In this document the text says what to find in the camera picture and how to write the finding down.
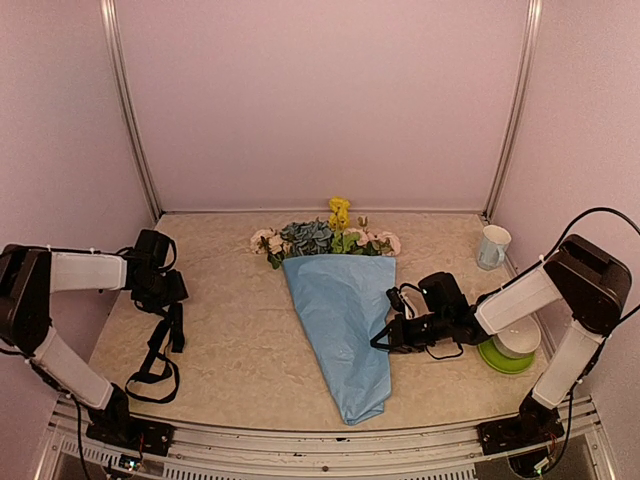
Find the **blue wrapping paper sheet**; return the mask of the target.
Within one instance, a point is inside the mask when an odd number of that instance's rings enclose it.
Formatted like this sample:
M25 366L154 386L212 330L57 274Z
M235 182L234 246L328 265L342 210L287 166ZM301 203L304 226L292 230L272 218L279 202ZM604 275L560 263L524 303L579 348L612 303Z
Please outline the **blue wrapping paper sheet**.
M390 360L370 340L386 326L396 260L323 254L287 259L283 271L343 422L354 426L382 414L392 393Z

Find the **black ribbon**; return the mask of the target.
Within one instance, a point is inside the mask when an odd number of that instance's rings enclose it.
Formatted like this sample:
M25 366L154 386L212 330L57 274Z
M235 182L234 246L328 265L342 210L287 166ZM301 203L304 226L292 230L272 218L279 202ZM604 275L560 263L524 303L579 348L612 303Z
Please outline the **black ribbon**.
M158 314L162 319L147 342L147 355L139 370L126 381L125 393L140 402L163 405L175 400L180 387L179 367L167 356L165 350L170 347L172 353L182 353L186 339L183 324L184 309L181 303L173 303L167 310L159 310ZM147 397L129 389L132 383L154 385L169 379L174 380L174 387L162 398Z

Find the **pink fake rose bunch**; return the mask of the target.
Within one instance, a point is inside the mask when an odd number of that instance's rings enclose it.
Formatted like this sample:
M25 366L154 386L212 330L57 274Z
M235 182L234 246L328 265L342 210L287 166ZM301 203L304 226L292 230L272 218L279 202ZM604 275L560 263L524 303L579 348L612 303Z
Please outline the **pink fake rose bunch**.
M388 231L375 232L367 216L359 216L355 227L343 231L345 252L354 255L396 257L401 253L399 237Z

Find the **blue fake rose bunch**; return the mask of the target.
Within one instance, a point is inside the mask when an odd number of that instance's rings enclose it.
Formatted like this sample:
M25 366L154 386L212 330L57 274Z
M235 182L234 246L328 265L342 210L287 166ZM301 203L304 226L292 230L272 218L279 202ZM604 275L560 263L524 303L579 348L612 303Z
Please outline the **blue fake rose bunch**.
M333 230L328 221L292 222L286 225L280 236L288 245L290 257L312 256L331 252Z

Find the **yellow fake flower stem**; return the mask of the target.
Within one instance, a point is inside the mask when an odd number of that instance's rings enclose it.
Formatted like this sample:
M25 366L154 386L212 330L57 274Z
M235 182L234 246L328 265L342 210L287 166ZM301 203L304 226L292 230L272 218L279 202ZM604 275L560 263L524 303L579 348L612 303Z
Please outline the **yellow fake flower stem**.
M328 224L332 231L344 231L350 226L350 207L350 201L345 198L333 197L329 200Z

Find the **light blue ceramic mug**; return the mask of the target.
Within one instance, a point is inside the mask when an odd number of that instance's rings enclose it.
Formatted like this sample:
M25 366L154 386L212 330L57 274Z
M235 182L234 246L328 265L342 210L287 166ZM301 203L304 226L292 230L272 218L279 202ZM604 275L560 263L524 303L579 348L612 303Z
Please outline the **light blue ceramic mug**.
M476 255L477 265L486 271L500 267L506 258L511 243L511 234L503 227L487 225L482 230L482 239Z

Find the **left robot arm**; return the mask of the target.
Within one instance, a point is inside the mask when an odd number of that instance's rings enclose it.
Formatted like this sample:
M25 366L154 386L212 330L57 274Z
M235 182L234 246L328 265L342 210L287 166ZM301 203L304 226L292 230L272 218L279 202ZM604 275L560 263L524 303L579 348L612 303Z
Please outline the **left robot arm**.
M139 455L167 456L174 436L172 425L132 415L130 403L165 405L179 391L179 367L170 356L186 344L183 303L189 294L176 260L175 241L149 229L114 253L20 244L1 253L5 354L23 358L87 413L89 438ZM137 310L158 318L141 366L123 386L94 370L65 341L52 316L56 296L84 291L127 292Z

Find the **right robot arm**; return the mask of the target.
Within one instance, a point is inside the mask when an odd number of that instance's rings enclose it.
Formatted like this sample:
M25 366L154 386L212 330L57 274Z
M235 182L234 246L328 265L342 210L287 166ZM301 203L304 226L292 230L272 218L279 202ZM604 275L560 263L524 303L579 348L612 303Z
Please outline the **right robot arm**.
M388 290L395 315L370 341L389 353L427 351L441 340L459 347L494 340L517 321L558 307L567 321L546 369L515 415L478 425L486 455L549 442L567 433L560 404L598 361L606 339L628 318L632 274L620 260L577 234L498 289L469 303L455 277L436 272L417 284L427 307L417 315L401 287Z

